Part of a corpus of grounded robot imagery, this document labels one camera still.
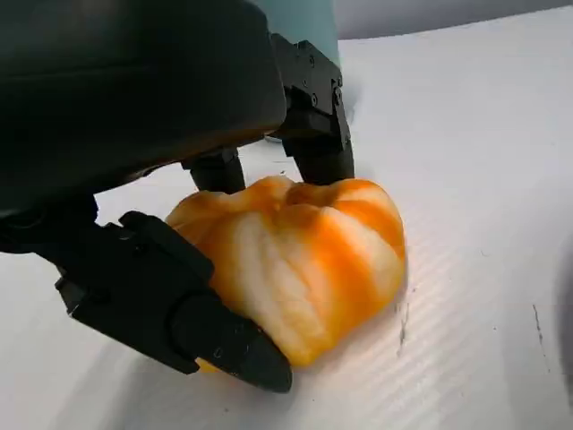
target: black plastic part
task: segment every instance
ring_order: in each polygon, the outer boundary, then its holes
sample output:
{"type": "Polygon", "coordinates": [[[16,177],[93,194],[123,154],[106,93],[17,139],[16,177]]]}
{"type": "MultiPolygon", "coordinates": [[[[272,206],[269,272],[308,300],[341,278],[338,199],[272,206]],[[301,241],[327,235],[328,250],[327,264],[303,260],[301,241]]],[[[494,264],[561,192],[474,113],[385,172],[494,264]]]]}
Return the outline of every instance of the black plastic part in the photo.
{"type": "Polygon", "coordinates": [[[0,218],[262,138],[287,104],[244,0],[0,3],[0,218]]]}
{"type": "Polygon", "coordinates": [[[225,148],[181,163],[201,191],[233,194],[244,190],[244,175],[237,148],[225,148]]]}
{"type": "Polygon", "coordinates": [[[273,35],[288,100],[286,120],[272,134],[294,157],[304,182],[329,185],[355,176],[350,130],[337,66],[308,41],[273,35]]]}
{"type": "Polygon", "coordinates": [[[0,233],[58,267],[56,289],[77,321],[186,374],[202,357],[266,390],[290,389],[287,359],[210,289],[209,259],[160,219],[128,212],[122,227],[101,227],[97,212],[93,197],[76,199],[4,219],[0,233]]]}
{"type": "Polygon", "coordinates": [[[288,392],[293,375],[287,358],[254,322],[231,314],[209,297],[184,301],[171,322],[175,344],[220,370],[267,391],[288,392]],[[197,315],[226,322],[201,339],[197,315]]]}

